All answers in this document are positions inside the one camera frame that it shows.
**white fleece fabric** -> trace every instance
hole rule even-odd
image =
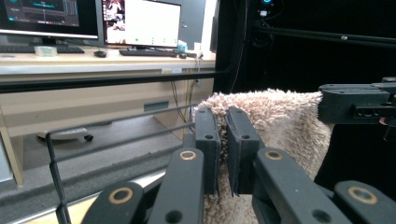
[[[330,144],[331,124],[318,120],[320,92],[298,93],[267,90],[215,93],[195,111],[209,107],[217,118],[221,138],[219,197],[205,196],[205,224],[258,223],[250,195],[233,196],[226,164],[227,139],[224,116],[234,106],[247,113],[267,147],[287,151],[312,179],[318,173]]]

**gray carpet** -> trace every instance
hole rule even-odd
[[[90,152],[59,162],[66,200],[73,202],[101,191],[118,181],[126,181],[159,170],[167,165],[181,140],[171,133],[140,138],[166,130],[152,116],[114,121],[87,127],[93,141],[84,138],[53,141],[57,158]],[[50,155],[45,141],[34,134],[24,136],[24,172],[22,186],[13,181],[0,183],[0,223],[54,208],[59,200],[52,183]]]

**white desk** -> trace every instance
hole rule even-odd
[[[34,54],[0,54],[0,81],[49,80],[82,77],[123,77],[160,74],[163,69],[183,72],[213,71],[215,57],[194,59],[164,57],[125,57],[115,49],[102,49],[106,58],[97,58],[86,48],[85,54],[59,54],[39,57]],[[191,81],[178,81],[179,104]],[[199,103],[212,93],[213,78],[194,86],[191,101]],[[127,118],[144,113],[144,104],[169,102],[175,106],[171,84],[153,82],[59,91],[29,91],[0,94],[0,131],[14,178],[22,184],[22,137],[30,133],[75,127],[91,122]],[[167,115],[163,122],[179,121]]]

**white wall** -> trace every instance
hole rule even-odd
[[[201,51],[210,51],[210,39],[212,36],[212,20],[215,15],[217,0],[206,0],[205,3],[205,15],[204,15],[204,27],[202,31],[202,43]]]

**computer monitor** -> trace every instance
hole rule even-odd
[[[98,39],[94,0],[0,0],[0,35]]]
[[[107,45],[177,47],[181,5],[146,0],[103,0]]]

